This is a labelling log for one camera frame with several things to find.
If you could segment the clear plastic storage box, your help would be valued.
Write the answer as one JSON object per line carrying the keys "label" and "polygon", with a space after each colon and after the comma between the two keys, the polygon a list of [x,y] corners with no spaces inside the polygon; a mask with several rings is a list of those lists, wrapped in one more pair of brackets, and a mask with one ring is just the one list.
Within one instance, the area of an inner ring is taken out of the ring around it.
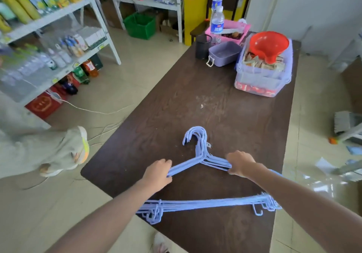
{"label": "clear plastic storage box", "polygon": [[291,82],[293,66],[292,40],[288,39],[289,46],[281,53],[283,70],[269,70],[253,66],[246,62],[249,53],[251,36],[246,37],[242,51],[237,59],[235,70],[237,72],[234,87],[238,90],[265,97],[275,97],[280,90]]}

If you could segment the dark drink bottle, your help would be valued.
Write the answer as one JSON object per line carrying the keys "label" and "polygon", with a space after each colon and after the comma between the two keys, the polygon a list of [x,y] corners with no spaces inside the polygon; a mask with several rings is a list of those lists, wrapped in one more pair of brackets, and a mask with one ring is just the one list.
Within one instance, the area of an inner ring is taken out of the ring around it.
{"label": "dark drink bottle", "polygon": [[73,79],[66,75],[58,81],[58,84],[64,89],[68,95],[76,95],[78,93],[77,87],[73,83]]}

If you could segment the yellow cabinet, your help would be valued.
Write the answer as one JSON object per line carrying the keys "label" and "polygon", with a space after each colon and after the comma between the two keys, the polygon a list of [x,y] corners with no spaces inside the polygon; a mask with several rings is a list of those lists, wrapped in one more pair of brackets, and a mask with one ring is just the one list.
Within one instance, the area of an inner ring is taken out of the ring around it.
{"label": "yellow cabinet", "polygon": [[[234,20],[244,17],[248,0],[239,0]],[[192,44],[191,31],[206,19],[207,0],[184,0],[185,45]]]}

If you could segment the pink plastic basket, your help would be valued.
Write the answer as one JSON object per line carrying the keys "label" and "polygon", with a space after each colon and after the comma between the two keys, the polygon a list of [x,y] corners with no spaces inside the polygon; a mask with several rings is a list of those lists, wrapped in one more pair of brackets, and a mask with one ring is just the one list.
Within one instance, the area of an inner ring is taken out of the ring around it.
{"label": "pink plastic basket", "polygon": [[[234,42],[237,45],[241,45],[242,41],[246,37],[247,33],[250,30],[251,25],[245,22],[231,21],[228,19],[224,20],[224,27],[221,36],[221,42]],[[224,36],[224,34],[233,34],[238,32],[240,35],[237,37],[233,36]]]}

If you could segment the person's left forearm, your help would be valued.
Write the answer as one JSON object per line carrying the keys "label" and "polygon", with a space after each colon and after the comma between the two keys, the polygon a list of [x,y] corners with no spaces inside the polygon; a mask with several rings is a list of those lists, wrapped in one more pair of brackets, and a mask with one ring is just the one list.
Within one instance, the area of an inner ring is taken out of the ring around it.
{"label": "person's left forearm", "polygon": [[134,214],[157,192],[139,180],[67,231],[45,253],[107,253]]}

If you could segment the purple plastic box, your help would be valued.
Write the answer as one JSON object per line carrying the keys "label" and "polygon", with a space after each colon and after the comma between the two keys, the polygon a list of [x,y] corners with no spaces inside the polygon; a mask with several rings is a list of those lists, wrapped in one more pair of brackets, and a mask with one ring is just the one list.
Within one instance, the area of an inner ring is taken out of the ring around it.
{"label": "purple plastic box", "polygon": [[206,65],[208,67],[223,67],[225,65],[235,63],[242,50],[243,46],[231,41],[214,45],[209,48],[209,56]]}

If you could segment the person's left hand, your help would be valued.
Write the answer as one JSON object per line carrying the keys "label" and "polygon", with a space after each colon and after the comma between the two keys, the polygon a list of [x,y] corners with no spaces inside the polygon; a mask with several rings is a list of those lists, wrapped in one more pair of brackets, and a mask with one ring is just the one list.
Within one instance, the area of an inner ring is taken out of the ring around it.
{"label": "person's left hand", "polygon": [[150,191],[152,191],[152,193],[156,193],[160,190],[162,190],[165,186],[167,186],[170,183],[159,183],[159,179],[158,179],[158,164],[159,161],[155,161],[153,162],[150,166],[147,167],[141,182],[150,189]]}

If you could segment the bundle of blue wire hangers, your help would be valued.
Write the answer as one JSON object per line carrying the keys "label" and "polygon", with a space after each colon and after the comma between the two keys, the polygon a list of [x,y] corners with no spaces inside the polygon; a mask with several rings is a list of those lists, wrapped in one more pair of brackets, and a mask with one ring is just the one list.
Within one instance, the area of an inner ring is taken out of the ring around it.
{"label": "bundle of blue wire hangers", "polygon": [[[214,156],[209,153],[211,145],[207,141],[207,132],[201,126],[190,128],[184,135],[183,145],[190,142],[195,137],[197,139],[195,157],[184,161],[178,165],[172,166],[168,172],[167,177],[172,177],[181,173],[197,164],[203,164],[211,168],[228,171],[232,165],[223,158]],[[142,218],[150,225],[161,222],[162,216],[167,212],[188,211],[197,209],[217,208],[217,207],[231,207],[250,205],[256,216],[262,216],[263,211],[267,210],[274,212],[281,210],[282,207],[273,199],[268,193],[262,192],[259,195],[247,196],[241,198],[225,198],[225,199],[209,199],[209,200],[147,200],[136,214],[141,215]]]}

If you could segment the red cardboard box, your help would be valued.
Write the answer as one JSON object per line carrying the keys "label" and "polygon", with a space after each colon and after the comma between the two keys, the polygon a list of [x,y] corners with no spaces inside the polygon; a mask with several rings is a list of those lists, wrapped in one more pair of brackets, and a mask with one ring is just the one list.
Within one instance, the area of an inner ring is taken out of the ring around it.
{"label": "red cardboard box", "polygon": [[25,105],[25,108],[38,116],[42,120],[46,120],[63,104],[62,100],[67,100],[68,95],[63,90],[51,87],[41,93],[34,100]]}

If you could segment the person's right hand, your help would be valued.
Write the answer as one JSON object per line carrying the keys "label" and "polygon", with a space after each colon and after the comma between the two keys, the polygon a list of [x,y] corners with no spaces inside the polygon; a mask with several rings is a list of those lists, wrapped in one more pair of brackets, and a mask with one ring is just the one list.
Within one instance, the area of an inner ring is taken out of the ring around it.
{"label": "person's right hand", "polygon": [[257,163],[249,153],[241,151],[241,175],[239,177],[253,177],[265,169],[266,167]]}

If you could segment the broom with grey bristles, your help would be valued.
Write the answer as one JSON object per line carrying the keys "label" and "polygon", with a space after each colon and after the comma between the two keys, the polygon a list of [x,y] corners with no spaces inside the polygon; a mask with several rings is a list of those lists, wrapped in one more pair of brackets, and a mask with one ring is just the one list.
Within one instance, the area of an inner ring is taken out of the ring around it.
{"label": "broom with grey bristles", "polygon": [[334,136],[328,138],[330,144],[337,145],[351,141],[362,146],[362,114],[340,111],[334,114]]}

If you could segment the white paper sheet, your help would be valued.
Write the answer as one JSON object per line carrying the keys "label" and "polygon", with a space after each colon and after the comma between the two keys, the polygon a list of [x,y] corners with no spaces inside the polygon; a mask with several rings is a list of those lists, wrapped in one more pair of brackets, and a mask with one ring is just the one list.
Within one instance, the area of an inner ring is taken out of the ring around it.
{"label": "white paper sheet", "polygon": [[336,166],[333,166],[326,159],[321,157],[316,163],[315,166],[322,171],[324,174],[334,174],[338,169]]}

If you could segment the row of yellow bottles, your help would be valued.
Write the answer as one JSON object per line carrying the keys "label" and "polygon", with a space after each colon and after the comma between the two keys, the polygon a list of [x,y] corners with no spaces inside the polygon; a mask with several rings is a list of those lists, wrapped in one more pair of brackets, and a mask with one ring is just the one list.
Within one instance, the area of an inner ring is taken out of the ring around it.
{"label": "row of yellow bottles", "polygon": [[42,16],[30,0],[0,0],[0,31],[9,33],[13,27],[40,19]]}

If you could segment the green plastic basket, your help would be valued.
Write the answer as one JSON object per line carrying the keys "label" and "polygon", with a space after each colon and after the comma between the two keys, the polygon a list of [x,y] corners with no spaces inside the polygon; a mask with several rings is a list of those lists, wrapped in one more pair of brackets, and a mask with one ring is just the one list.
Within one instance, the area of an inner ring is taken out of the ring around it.
{"label": "green plastic basket", "polygon": [[129,36],[149,40],[156,33],[156,18],[142,13],[133,13],[123,20]]}

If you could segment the dark wooden chair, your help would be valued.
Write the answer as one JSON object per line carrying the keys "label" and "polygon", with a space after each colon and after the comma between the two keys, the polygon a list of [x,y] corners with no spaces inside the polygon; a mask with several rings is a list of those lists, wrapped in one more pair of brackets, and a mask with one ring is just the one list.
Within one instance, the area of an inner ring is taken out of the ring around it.
{"label": "dark wooden chair", "polygon": [[[239,0],[223,0],[222,1],[222,6],[224,8],[224,15],[225,15],[226,19],[231,20],[231,21],[236,21],[236,20],[234,20],[234,18],[236,15],[238,1]],[[196,36],[203,34],[203,32],[209,26],[210,17],[211,17],[211,3],[212,3],[212,0],[207,0],[206,16],[205,16],[206,19],[203,20],[199,25],[197,25],[196,28],[194,28],[190,33],[191,37],[192,37],[192,43],[194,42]]]}

